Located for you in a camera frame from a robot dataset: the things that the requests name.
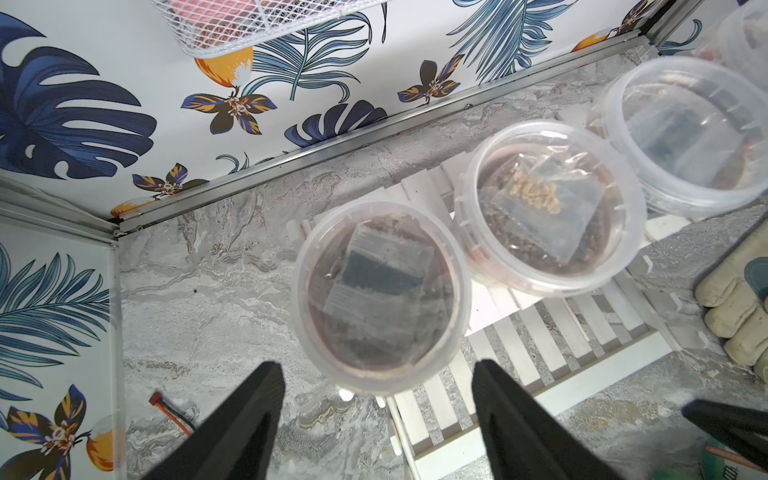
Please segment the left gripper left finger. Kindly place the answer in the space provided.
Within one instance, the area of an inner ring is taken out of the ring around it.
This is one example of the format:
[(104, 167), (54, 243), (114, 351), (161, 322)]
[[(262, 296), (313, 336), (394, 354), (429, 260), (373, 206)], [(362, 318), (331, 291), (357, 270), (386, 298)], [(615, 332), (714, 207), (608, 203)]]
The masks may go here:
[(265, 361), (147, 479), (264, 479), (286, 384)]

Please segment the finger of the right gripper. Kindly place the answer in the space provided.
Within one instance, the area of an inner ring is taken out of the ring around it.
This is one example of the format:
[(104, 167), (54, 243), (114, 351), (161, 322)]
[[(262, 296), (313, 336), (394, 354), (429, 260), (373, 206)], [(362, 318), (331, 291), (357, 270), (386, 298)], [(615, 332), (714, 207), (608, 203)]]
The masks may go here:
[(707, 400), (682, 409), (688, 421), (760, 469), (767, 470), (767, 413)]

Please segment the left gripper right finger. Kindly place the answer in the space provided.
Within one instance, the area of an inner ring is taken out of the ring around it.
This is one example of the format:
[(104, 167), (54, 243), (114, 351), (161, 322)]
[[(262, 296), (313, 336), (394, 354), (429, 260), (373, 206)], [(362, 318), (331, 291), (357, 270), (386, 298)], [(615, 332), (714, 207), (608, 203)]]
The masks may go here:
[(472, 393), (496, 479), (618, 479), (495, 361), (475, 363)]

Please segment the white slatted wooden shelf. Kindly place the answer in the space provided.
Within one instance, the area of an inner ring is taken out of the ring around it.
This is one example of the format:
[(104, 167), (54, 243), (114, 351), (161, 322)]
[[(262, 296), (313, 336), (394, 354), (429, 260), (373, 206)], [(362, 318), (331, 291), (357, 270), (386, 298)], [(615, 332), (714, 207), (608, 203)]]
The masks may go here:
[[(558, 415), (680, 349), (680, 336), (661, 317), (679, 299), (636, 283), (650, 269), (640, 255), (595, 294), (564, 298), (474, 283), (467, 340), (477, 357), (494, 359), (490, 336), (496, 335), (523, 388)], [(456, 413), (458, 406), (476, 411), (469, 361), (456, 354), (439, 366), (448, 370), (456, 400), (439, 375), (423, 383), (426, 406), (411, 389), (380, 399), (413, 479), (444, 478), (485, 452), (478, 425), (463, 427)]]

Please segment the clear seed container front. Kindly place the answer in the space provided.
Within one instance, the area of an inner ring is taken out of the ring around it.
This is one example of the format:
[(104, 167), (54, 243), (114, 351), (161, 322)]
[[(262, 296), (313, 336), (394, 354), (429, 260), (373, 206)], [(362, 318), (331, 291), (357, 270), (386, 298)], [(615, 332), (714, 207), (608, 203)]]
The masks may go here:
[(454, 183), (455, 232), (474, 276), (539, 297), (588, 293), (639, 252), (640, 182), (607, 140), (558, 121), (483, 142)]

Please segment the clear seed container dark seeds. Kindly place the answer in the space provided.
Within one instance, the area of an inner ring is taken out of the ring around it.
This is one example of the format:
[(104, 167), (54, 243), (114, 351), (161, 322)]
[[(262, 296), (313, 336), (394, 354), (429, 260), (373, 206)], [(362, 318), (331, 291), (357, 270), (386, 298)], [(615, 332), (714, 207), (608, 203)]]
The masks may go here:
[(767, 190), (767, 95), (715, 63), (647, 61), (606, 88), (586, 126), (626, 158), (655, 211), (704, 219)]

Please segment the clear seed container red label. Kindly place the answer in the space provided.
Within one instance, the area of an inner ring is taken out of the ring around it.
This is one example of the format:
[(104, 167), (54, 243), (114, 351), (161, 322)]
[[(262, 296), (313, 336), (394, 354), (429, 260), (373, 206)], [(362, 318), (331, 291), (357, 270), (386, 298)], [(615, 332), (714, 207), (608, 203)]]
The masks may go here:
[(767, 91), (767, 0), (748, 1), (711, 27), (694, 56), (733, 70)]

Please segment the jar with green tree lid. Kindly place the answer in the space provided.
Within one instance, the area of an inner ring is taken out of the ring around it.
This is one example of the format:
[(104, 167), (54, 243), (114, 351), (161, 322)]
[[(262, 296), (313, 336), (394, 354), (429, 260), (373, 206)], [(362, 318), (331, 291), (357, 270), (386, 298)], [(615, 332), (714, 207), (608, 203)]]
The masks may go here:
[(767, 480), (767, 471), (714, 438), (705, 443), (700, 457), (704, 480)]

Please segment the pink triangular packet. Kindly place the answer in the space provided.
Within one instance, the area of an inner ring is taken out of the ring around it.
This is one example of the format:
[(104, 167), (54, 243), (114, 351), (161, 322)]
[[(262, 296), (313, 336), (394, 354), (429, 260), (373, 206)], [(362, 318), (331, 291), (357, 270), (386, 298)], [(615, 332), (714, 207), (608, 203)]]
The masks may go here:
[(258, 10), (258, 1), (169, 1), (171, 11), (181, 20), (202, 29), (238, 30), (247, 26)]

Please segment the white mesh wall basket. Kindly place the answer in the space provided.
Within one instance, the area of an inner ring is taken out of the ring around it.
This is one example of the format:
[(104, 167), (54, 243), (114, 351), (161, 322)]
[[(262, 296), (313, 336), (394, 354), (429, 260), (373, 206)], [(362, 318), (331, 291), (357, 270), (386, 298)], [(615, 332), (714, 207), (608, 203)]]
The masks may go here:
[(247, 26), (238, 30), (202, 29), (181, 20), (168, 2), (154, 1), (181, 50), (192, 58), (216, 58), (308, 29), (375, 6), (375, 1), (258, 1)]

